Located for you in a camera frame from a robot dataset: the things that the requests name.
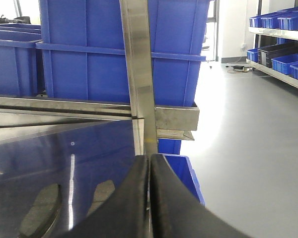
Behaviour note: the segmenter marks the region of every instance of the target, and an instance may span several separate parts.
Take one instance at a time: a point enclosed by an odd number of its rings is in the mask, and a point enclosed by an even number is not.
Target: black curved panel
[[[155,238],[248,238],[202,206],[160,154],[151,157],[150,202]]]
[[[118,189],[89,217],[60,238],[142,238],[148,190],[148,160],[137,156]]]

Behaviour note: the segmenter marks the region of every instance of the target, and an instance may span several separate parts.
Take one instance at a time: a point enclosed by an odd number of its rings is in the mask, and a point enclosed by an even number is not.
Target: cable
[[[248,20],[247,20],[247,5],[248,5],[248,0],[246,0],[246,11],[245,11],[245,21],[244,21],[244,40],[243,40],[243,44],[245,44],[245,40],[246,40],[246,24],[247,24],[247,22],[249,22]],[[241,56],[237,61],[235,61],[235,62],[227,62],[226,64],[228,64],[228,63],[238,63],[238,62],[240,62],[240,60],[243,58],[243,56]]]
[[[248,73],[249,72],[249,68],[245,68],[245,69],[229,69],[227,72],[228,73]]]

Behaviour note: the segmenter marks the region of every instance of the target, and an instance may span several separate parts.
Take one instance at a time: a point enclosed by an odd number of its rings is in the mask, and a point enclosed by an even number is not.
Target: storage shelf
[[[298,41],[298,31],[249,27],[249,32],[264,36],[273,36]]]
[[[270,76],[273,76],[293,87],[296,87],[298,89],[298,80],[295,79],[295,78],[292,78],[288,75],[285,75],[285,74],[282,74],[282,73],[279,73],[271,68],[268,68],[266,66],[263,66],[259,63],[256,63],[256,62],[253,62],[253,61],[250,61],[249,59],[246,60],[246,62],[253,68],[255,69],[258,69],[259,71],[262,71],[266,74],[269,74]]]

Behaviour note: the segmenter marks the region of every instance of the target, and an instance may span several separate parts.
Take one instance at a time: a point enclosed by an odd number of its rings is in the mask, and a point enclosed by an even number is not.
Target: gray floor
[[[298,90],[204,64],[196,141],[183,142],[207,207],[255,238],[298,238]]]

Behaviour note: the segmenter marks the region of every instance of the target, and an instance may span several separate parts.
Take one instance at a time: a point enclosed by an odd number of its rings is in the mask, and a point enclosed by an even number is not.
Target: black crate
[[[298,53],[298,42],[266,46],[258,49],[258,62],[266,67],[272,67],[272,59],[280,56]]]

